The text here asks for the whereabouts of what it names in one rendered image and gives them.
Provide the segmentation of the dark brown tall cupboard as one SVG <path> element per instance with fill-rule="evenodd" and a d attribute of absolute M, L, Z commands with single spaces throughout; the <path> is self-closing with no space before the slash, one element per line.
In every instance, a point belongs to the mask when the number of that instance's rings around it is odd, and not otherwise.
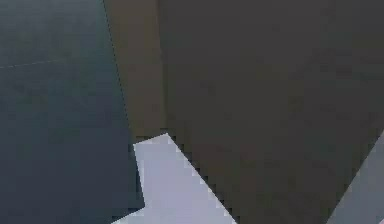
<path fill-rule="evenodd" d="M 134 141 L 238 224 L 327 224 L 384 132 L 384 0 L 105 0 Z"/>

